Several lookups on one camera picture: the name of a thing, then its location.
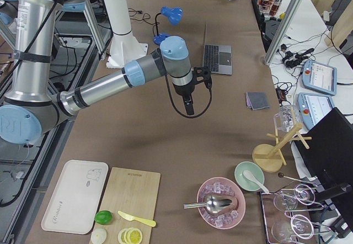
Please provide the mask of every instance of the laptop keyboard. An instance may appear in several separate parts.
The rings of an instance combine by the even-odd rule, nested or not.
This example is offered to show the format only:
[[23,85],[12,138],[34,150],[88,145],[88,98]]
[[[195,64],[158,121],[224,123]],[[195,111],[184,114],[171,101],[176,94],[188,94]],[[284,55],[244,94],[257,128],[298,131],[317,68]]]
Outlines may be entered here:
[[205,45],[204,66],[209,67],[211,72],[218,72],[218,46]]

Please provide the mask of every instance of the robotic arm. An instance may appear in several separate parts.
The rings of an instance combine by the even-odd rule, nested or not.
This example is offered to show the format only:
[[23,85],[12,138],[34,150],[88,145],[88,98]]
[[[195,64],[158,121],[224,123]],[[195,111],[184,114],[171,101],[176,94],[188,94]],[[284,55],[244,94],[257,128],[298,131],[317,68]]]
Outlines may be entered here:
[[187,114],[193,114],[191,94],[195,85],[211,87],[210,72],[191,69],[185,41],[166,39],[150,55],[133,60],[119,71],[70,92],[47,94],[55,11],[82,11],[84,0],[19,0],[12,89],[0,107],[0,136],[11,143],[34,142],[79,110],[164,76],[172,77],[176,92],[183,96]]

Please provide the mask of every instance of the white spoon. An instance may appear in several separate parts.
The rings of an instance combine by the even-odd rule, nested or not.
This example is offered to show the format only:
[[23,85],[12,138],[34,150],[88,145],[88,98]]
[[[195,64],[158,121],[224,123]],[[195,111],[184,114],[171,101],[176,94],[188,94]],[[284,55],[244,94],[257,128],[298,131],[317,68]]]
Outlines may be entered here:
[[246,169],[243,171],[243,176],[249,181],[256,183],[265,193],[270,193],[270,191],[261,182],[259,182],[258,179],[255,178],[251,171]]

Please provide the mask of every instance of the brown table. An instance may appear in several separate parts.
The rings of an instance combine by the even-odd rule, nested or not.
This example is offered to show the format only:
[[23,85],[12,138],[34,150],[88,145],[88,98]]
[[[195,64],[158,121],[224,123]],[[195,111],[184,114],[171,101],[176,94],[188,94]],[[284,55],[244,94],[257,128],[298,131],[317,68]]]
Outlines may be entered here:
[[[262,64],[265,51],[250,0],[128,0],[128,5],[149,13],[150,21],[162,6],[182,7],[184,17],[178,26],[159,16],[159,29],[186,40],[193,66],[201,65],[207,21],[207,41],[232,46],[233,75],[212,77],[212,104],[203,116],[193,120],[173,110],[163,78],[81,111],[26,243],[89,242],[89,234],[46,232],[40,226],[62,167],[71,159],[162,174],[154,216],[158,226],[152,230],[151,243],[265,243],[256,193],[244,191],[245,217],[230,230],[209,226],[196,209],[183,210],[184,203],[196,200],[205,180],[221,176],[234,181],[234,168],[242,161],[252,161],[256,145],[274,144],[266,133],[274,132],[273,116],[279,106],[271,72]],[[133,21],[132,27],[139,42],[149,43],[149,52],[156,48],[150,25]],[[113,71],[102,64],[95,77]],[[249,110],[246,91],[265,92],[271,108]],[[173,96],[178,108],[184,110],[181,97]],[[208,101],[203,85],[197,86],[193,99],[195,112],[202,111]],[[291,154],[285,153],[285,157],[288,165],[282,171],[296,176]],[[270,190],[285,183],[276,173],[265,173],[265,185]]]

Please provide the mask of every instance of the white pillar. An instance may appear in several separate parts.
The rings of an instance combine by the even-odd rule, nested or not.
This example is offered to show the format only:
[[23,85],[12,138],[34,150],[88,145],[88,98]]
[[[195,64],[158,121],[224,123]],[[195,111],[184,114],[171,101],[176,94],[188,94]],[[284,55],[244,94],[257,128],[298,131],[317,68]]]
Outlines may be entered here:
[[126,0],[104,0],[104,3],[114,32],[106,66],[122,68],[128,62],[145,56],[148,45],[140,44],[132,33]]

